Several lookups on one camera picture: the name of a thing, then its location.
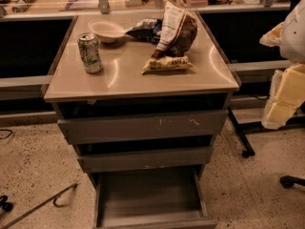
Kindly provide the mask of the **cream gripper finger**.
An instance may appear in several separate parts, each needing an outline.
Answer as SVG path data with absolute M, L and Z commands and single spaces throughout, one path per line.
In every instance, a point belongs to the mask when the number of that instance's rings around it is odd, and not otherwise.
M 261 124 L 277 130 L 295 114 L 305 102 L 305 65 L 293 64 L 285 71 L 275 70 L 270 97 L 264 108 Z
M 279 47 L 281 44 L 281 32 L 283 22 L 276 25 L 270 31 L 265 33 L 260 39 L 259 43 L 267 47 Z

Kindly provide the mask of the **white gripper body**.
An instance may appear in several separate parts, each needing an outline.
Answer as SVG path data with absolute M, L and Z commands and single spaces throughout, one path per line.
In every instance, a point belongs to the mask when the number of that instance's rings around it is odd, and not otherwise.
M 305 0 L 300 0 L 286 17 L 280 39 L 282 57 L 305 63 Z

